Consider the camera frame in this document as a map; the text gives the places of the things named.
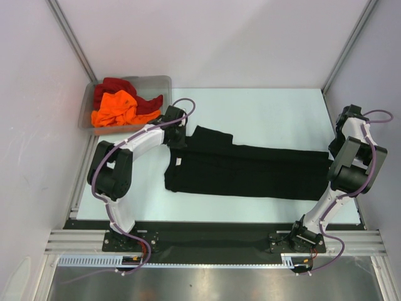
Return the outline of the black t-shirt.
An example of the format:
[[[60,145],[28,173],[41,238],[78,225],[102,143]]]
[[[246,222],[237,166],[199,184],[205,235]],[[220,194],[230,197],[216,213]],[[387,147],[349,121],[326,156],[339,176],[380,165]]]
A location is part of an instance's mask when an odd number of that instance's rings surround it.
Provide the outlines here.
[[[201,126],[185,143],[170,151],[164,179],[172,192],[318,201],[328,187],[327,152],[236,145]]]

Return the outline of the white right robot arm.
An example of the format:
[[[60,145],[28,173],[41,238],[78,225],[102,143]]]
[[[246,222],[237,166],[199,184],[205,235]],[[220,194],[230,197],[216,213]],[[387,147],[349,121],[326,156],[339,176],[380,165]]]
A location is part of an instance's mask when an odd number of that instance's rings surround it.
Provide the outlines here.
[[[322,243],[326,227],[339,210],[372,188],[388,152],[374,141],[371,123],[365,117],[349,117],[343,124],[340,133],[345,141],[328,171],[329,185],[289,234],[289,245],[296,252],[306,252]]]

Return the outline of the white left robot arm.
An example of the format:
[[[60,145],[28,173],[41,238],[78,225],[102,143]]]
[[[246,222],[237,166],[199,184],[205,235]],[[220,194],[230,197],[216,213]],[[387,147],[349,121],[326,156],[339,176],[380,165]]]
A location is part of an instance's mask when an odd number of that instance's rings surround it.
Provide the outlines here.
[[[133,162],[162,144],[172,148],[185,147],[186,126],[177,124],[146,125],[120,142],[98,143],[93,156],[87,183],[94,198],[106,209],[110,227],[117,232],[117,244],[130,251],[138,244],[133,210],[123,197],[132,184]]]

